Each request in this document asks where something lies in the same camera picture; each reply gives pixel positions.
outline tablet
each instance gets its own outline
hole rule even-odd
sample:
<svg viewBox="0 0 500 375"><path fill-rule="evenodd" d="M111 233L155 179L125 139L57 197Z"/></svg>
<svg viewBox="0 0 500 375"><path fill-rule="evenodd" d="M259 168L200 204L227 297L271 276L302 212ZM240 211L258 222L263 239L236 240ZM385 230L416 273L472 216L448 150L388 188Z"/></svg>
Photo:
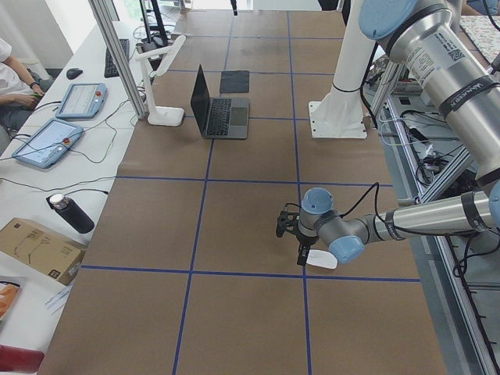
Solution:
<svg viewBox="0 0 500 375"><path fill-rule="evenodd" d="M104 84L71 84L55 117L63 120L89 120L101 109L106 92Z"/></svg>
<svg viewBox="0 0 500 375"><path fill-rule="evenodd" d="M14 159L38 168L55 164L78 141L84 128L60 119L50 119L12 154Z"/></svg>

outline cardboard box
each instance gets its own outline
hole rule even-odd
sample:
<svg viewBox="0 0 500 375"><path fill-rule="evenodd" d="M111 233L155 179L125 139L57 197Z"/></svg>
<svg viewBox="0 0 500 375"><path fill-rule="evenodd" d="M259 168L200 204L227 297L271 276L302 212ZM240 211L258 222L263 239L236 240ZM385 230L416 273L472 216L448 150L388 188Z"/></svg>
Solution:
<svg viewBox="0 0 500 375"><path fill-rule="evenodd" d="M32 220L15 218L0 230L0 251L67 285L77 275L85 247Z"/></svg>

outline black bottle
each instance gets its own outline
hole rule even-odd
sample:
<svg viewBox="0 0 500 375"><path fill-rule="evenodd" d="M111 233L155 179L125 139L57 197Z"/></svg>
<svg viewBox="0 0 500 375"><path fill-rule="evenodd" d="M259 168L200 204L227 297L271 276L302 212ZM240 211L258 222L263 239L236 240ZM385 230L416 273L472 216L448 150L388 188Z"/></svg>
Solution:
<svg viewBox="0 0 500 375"><path fill-rule="evenodd" d="M94 229L92 219L73 199L63 194L54 194L49 201L54 210L79 233L88 233Z"/></svg>

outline white desk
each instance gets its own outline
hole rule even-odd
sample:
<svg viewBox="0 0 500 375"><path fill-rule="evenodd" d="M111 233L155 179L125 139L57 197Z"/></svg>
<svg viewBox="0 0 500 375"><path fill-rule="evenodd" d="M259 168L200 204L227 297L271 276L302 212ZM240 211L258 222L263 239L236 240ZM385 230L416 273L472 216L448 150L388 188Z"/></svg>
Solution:
<svg viewBox="0 0 500 375"><path fill-rule="evenodd" d="M132 30L137 25L115 23L116 32L120 38L130 39L130 54L134 51L135 40ZM127 100L127 94L119 77L104 78L105 43L100 30L95 27L88 35L80 49L68 62L64 71L46 96L41 105L46 102L61 100L70 83L103 82L108 88L108 96L101 112L92 120L79 121L84 128L93 127L111 114L118 105ZM66 70L72 67L81 68L84 72L75 80L66 78ZM142 79L141 69L132 59L130 68L137 83ZM32 134L47 120L53 117L54 105L49 105L35 112L19 134ZM64 187L85 180L95 180L99 177L113 177L127 149L128 142L134 131L134 110L126 103L117 114L108 120L117 131L112 148L99 164L86 160L82 155L68 152L57 164L48 170L40 170L22 164L13 159L0 161L0 176L22 184L30 184L44 189ZM100 160L112 140L114 131L101 124L95 129L86 131L80 141L73 147L83 152L93 160ZM5 150L2 159L8 158L19 147L20 141L14 140ZM80 188L96 188L108 191L113 180L101 180L91 184L78 185L58 192L70 192ZM0 227L5 226L13 217L35 220L46 227L87 245L92 233L78 234L59 215L50 210L45 198L53 192L35 191L9 182L0 183ZM80 207L97 223L105 204L107 195L95 191L82 191L71 195ZM0 276L17 277L22 284L20 295L16 298L12 310L0 328L0 344L19 346L46 351L55 326L59 321L62 309L50 315L44 303L64 287L49 277L32 270L21 262L0 252Z"/></svg>

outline white lamp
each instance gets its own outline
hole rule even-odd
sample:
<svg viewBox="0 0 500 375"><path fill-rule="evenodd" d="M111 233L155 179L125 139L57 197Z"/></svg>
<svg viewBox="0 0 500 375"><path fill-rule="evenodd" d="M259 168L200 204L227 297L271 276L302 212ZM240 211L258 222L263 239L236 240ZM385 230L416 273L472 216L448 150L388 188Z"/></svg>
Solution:
<svg viewBox="0 0 500 375"><path fill-rule="evenodd" d="M162 76L170 67L173 59L184 44L186 37L180 35L177 37L173 45L155 49L153 51L144 52L139 54L135 60L141 63L142 77L144 79L144 88L146 90L146 100L149 108L148 122L151 125L163 125L164 127L178 127L182 123L184 117L184 110L182 108L174 107L160 107L155 103L153 90L151 87L150 76L148 72L148 59L153 56L163 55L162 62L159 64L158 69L152 72L152 77Z"/></svg>

